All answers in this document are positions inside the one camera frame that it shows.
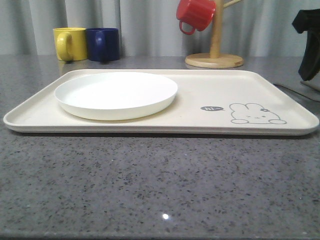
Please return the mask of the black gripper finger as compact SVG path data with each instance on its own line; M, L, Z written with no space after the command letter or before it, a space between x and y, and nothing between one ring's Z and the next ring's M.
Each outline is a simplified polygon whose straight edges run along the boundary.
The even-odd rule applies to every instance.
M307 32L304 56L298 73L303 81L310 81L320 71L320 10L299 10L292 26L298 34Z

